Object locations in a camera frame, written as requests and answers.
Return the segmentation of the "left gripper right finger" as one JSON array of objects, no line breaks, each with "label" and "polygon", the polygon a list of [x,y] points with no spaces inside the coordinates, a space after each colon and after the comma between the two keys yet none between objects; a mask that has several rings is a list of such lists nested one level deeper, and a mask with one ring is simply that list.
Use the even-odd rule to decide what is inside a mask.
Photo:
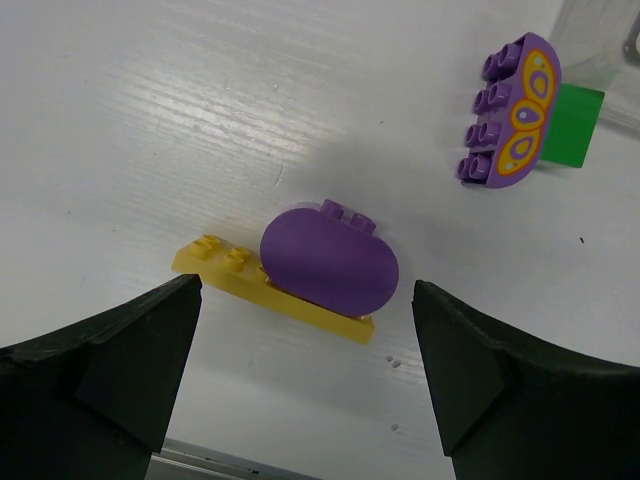
[{"label": "left gripper right finger", "polygon": [[459,479],[635,479],[639,371],[577,353],[417,281],[414,324]]}]

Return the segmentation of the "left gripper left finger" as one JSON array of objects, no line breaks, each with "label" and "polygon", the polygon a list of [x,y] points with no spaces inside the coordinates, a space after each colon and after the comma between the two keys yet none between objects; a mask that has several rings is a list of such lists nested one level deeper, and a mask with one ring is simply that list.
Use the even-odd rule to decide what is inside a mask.
[{"label": "left gripper left finger", "polygon": [[181,275],[2,348],[2,478],[144,478],[166,437],[201,288]]}]

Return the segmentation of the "long yellow lego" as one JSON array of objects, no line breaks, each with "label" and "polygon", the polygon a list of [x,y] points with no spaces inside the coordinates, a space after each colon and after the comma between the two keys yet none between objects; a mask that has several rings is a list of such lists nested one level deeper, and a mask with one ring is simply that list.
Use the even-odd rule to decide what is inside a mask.
[{"label": "long yellow lego", "polygon": [[172,270],[197,274],[218,290],[363,345],[375,331],[369,316],[343,316],[278,289],[258,253],[214,235],[203,235],[178,250]]}]

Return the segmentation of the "purple rounded lego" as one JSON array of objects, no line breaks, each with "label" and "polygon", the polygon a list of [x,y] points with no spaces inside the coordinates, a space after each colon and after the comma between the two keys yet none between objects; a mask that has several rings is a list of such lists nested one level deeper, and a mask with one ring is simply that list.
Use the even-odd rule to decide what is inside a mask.
[{"label": "purple rounded lego", "polygon": [[276,287],[347,317],[381,309],[399,282],[398,260],[376,223],[330,199],[276,216],[259,252]]}]

